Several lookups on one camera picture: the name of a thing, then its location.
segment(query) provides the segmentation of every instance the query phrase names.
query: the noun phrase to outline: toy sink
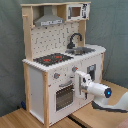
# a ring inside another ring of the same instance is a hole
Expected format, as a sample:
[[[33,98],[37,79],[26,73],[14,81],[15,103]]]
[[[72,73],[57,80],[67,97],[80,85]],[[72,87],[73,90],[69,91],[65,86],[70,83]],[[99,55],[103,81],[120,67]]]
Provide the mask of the toy sink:
[[[73,49],[68,49],[65,51],[65,53],[73,54],[77,56],[77,55],[83,55],[83,54],[87,54],[87,53],[94,52],[94,51],[95,51],[94,49],[87,48],[87,47],[77,47]]]

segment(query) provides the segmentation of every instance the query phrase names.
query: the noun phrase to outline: oven handle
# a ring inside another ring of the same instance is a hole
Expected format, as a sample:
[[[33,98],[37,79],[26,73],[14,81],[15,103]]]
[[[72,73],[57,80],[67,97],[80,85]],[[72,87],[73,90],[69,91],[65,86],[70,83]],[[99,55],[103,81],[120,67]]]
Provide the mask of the oven handle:
[[[59,87],[66,87],[68,85],[72,84],[72,80],[68,81],[66,84],[61,84]]]

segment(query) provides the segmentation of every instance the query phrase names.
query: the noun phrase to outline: backsplash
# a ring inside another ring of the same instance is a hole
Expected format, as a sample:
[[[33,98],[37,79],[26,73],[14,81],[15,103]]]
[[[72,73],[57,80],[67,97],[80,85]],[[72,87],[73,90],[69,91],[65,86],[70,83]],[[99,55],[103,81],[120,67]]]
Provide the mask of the backsplash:
[[[78,33],[78,28],[79,22],[33,28],[31,32],[33,58],[66,50],[70,37]],[[73,43],[78,46],[77,35],[73,38]]]

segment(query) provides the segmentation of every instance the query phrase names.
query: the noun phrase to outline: microwave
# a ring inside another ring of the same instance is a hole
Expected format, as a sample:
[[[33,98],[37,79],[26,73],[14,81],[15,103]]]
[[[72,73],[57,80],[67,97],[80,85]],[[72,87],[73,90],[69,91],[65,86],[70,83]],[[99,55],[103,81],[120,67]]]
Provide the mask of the microwave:
[[[90,4],[70,4],[67,5],[67,21],[81,20],[89,18]]]

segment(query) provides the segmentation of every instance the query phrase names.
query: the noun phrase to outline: faucet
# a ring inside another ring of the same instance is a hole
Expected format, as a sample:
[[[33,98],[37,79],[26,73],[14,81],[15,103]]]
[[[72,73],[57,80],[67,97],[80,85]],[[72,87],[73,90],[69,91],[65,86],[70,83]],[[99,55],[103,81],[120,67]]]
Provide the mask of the faucet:
[[[75,35],[80,36],[80,41],[82,41],[82,35],[81,35],[80,33],[74,33],[74,34],[71,36],[71,38],[70,38],[70,43],[67,45],[67,48],[68,48],[68,49],[72,49],[73,47],[75,47],[75,44],[73,44],[73,42],[72,42],[73,37],[74,37]]]

